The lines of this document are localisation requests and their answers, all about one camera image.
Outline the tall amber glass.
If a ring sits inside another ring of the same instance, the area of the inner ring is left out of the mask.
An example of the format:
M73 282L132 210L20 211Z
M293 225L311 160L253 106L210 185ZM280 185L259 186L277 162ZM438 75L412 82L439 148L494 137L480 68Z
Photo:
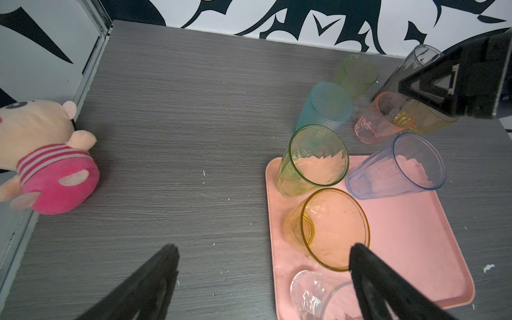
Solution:
M371 229L362 206L347 192L324 188L312 193L281 220L290 246L325 269L349 269L351 248L370 246Z

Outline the tall green glass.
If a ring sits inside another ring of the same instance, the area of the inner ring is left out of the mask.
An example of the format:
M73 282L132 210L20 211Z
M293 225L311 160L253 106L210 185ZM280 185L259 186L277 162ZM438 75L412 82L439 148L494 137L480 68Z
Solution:
M348 169L348 148L338 134L322 125L306 125L290 139L275 186L286 197L304 195L338 184Z

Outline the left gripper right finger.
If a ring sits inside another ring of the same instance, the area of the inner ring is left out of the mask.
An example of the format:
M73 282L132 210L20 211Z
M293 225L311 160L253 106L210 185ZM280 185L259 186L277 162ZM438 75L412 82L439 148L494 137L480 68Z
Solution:
M349 271L364 319L453 319L368 247L356 243Z

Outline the small green glass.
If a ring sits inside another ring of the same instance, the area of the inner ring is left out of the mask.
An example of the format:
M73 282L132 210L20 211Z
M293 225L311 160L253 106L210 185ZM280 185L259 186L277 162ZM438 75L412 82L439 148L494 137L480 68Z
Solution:
M362 55L350 54L342 61L333 82L356 100L377 80L378 71L371 61Z

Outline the clear stemmed glass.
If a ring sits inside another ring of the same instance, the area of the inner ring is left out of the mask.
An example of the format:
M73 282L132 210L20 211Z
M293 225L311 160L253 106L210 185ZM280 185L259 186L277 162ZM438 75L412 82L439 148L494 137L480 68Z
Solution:
M290 285L290 298L301 319L362 319L353 282L317 271L300 271Z

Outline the tall dark grey glass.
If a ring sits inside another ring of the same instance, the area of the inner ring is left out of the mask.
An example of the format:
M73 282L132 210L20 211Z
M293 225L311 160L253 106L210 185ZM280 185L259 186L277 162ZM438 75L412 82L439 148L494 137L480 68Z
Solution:
M401 62L400 66L388 77L384 84L377 90L377 93L372 97L374 101L383 92L392 92L400 95L399 82L410 76L411 74L423 69L427 65L433 63L443 56L443 53L430 46L430 45L417 45L410 54Z

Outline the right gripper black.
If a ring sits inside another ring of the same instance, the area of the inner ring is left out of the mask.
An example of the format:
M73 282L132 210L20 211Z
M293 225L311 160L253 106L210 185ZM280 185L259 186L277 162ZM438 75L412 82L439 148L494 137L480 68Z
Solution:
M511 30L453 46L402 79L398 91L449 117L510 117Z

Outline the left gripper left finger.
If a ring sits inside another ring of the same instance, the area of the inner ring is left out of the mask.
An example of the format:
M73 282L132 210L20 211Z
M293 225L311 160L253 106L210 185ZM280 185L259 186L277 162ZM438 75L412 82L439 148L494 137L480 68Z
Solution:
M79 319L165 319L177 283L179 251L162 247Z

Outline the tall blue glass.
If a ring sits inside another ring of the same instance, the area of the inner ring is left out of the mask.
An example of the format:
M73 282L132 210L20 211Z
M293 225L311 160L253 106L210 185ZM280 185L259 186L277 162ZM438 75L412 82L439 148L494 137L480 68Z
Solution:
M352 169L345 185L356 199L381 199L435 191L446 178L438 150L425 137L403 133Z

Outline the teal frosted cup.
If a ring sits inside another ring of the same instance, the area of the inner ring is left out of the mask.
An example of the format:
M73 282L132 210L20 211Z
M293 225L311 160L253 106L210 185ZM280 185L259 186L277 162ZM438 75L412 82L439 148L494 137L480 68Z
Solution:
M353 110L353 100L344 88L331 82L318 83L309 93L295 130L315 124L337 131Z

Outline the pink plastic tray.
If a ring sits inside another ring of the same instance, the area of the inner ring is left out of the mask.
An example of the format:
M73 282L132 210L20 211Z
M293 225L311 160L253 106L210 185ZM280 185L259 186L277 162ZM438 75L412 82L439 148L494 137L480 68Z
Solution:
M291 302L292 279L302 270L318 271L345 282L349 272L324 268L300 242L307 228L299 221L300 205L308 196L285 197L275 186L281 158L265 169L273 263L275 308L278 319L299 319ZM370 230L369 248L402 278L443 309L470 304L475 285L434 191L398 197L361 200Z

